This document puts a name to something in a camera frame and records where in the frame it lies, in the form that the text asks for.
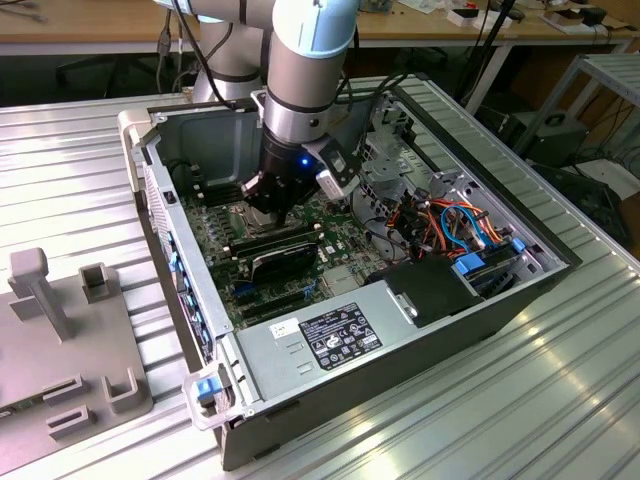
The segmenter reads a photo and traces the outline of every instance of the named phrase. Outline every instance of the wooden desk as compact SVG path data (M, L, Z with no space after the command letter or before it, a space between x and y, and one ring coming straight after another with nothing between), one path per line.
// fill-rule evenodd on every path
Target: wooden desk
M151 0L38 0L49 21L36 23L0 13L0 55L68 55L154 52L166 10ZM522 23L498 35L498 47L471 96L467 110L475 113L511 48L518 45L615 44L624 52L638 36L629 30L594 36L567 35L539 18L542 11L525 10ZM194 33L198 26L191 19ZM388 15L358 15L362 47L452 47L476 42L478 30L461 28L436 10L425 15L397 3ZM177 27L173 28L174 36Z

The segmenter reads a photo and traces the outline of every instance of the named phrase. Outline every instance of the blue latch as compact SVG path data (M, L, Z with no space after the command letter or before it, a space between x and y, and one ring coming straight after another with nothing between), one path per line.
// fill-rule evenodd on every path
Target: blue latch
M513 248L515 248L516 252L518 253L522 253L524 249L527 248L524 242L519 238L514 238L513 240L511 240L511 245L513 245Z
M169 270L171 270L172 272L175 272L177 265L178 265L178 252L173 252L171 254L171 259L169 260Z
M468 253L456 258L455 267L462 275L484 267L484 262L477 253Z
M218 377L202 378L196 382L198 388L198 402L212 400L216 393L220 393L224 387Z

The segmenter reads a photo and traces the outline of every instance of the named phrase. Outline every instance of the electronic equipment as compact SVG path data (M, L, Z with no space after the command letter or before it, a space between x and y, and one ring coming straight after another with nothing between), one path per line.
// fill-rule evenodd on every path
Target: electronic equipment
M582 15L582 23L588 27L600 25L607 16L607 11L600 7L588 7L581 8L580 15Z
M512 113L502 123L498 137L513 148L536 116L536 112ZM571 164L571 156L583 144L589 130L566 112L556 111L545 120L522 154L536 163L550 167Z
M183 391L225 470L495 334L580 263L403 89L373 93L330 108L358 186L284 223L240 188L259 163L259 101L136 111L148 240L202 367ZM440 171L416 132L456 166Z
M616 242L625 248L631 245L620 214L620 197L606 183L544 165L533 165L533 169Z

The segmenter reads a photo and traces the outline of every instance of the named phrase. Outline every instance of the gray plastic block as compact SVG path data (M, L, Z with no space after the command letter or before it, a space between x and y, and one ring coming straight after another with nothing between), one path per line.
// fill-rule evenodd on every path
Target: gray plastic block
M54 383L42 389L42 399L52 407L59 403L65 402L73 397L82 395L89 389L87 383L82 379L80 374L66 378L60 382Z
M33 295L20 298L14 302L9 302L9 306L21 322L29 320L30 318L38 317L44 313L42 308L40 308L40 304L36 300L36 297Z
M88 265L78 270L82 280L82 291L87 302L99 302L113 293L113 281L109 280L104 263Z
M30 248L14 252L9 256L9 263L11 266L9 284L12 287L18 286L21 293L24 293L24 288L31 290L40 308L49 318L60 342L72 338L73 329L69 319L45 278L49 273L49 264L44 251L41 248Z
M107 377L102 377L102 388L104 398L109 404L109 408L115 414L126 412L137 407L144 400L144 392L140 389L136 376L131 368L127 368L128 384L118 391L109 382Z
M81 405L55 417L47 418L46 423L49 427L49 436L54 440L60 440L91 425L93 415L86 405Z
M37 253L25 261L14 257L15 285L38 278L29 277L28 271L46 273L46 257ZM100 266L110 292L105 297L99 291L100 277L94 276L98 271L93 266L84 270L84 276L47 283L75 334L62 343L44 312L18 320L16 308L32 306L19 300L31 293L20 299L15 289L0 295L0 476L132 420L153 405L118 272ZM89 295L99 296L99 301L88 303L83 282L90 290L98 287ZM108 396L103 377L114 384L108 383ZM120 382L126 386L120 388ZM70 415L79 405L86 406L87 415ZM67 420L57 423L60 416Z

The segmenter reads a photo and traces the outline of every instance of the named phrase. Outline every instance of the metal slatted surface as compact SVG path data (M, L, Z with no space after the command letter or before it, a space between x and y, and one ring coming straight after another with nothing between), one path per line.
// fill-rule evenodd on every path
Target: metal slatted surface
M640 55L587 55L579 67L618 95L640 106Z
M16 228L16 235L24 242L34 241L34 235L28 227L19 226L21 223L35 222L35 228L38 219L46 221L46 217L58 215L61 224L54 227L58 233L45 239L58 248L56 272L71 271L85 259L119 266L157 400L147 416L35 462L9 478L387 479L506 478L516 474L522 478L637 478L638 263L553 193L437 87L416 79L407 80L404 86L575 250L584 261L578 271L491 339L274 454L224 473L212 435L190 426L178 394L184 362L139 227L130 220L126 189L120 184L101 189L92 180L102 173L81 177L85 178L84 184L69 184L72 198L86 196L87 210L96 209L96 215L105 210L102 213L108 220L104 224L87 216L76 217L92 222L88 229L74 227L74 222L65 219L82 215L82 209L60 201L63 186L52 195L58 200L51 200L51 214L47 212L47 193L42 193L41 187L30 190L28 184L24 185L28 204L40 205L42 214L18 208L18 201L4 195L6 189L0 190L1 223L3 228L13 225L4 233ZM41 109L33 113L33 120L45 115L46 109ZM32 132L38 136L38 126L33 126ZM451 159L427 132L416 133L416 141L438 165L452 166ZM82 134L68 135L78 138ZM1 142L0 151L15 151L12 143L16 141L21 140ZM79 157L91 161L101 154L96 149L95 155L83 151L87 153L83 156L73 150L76 147L79 145L55 150L71 159L61 161L62 165ZM30 165L30 154L23 155L23 161ZM44 161L44 157L33 158L34 162ZM10 171L18 175L19 168L15 167L19 161L16 156L0 157L0 181L7 182ZM47 183L68 180L63 176ZM9 213L8 221L5 212ZM83 241L90 239L88 244L75 242L80 235L107 231L82 237ZM74 241L61 242L61 238ZM5 249L6 242L0 248Z

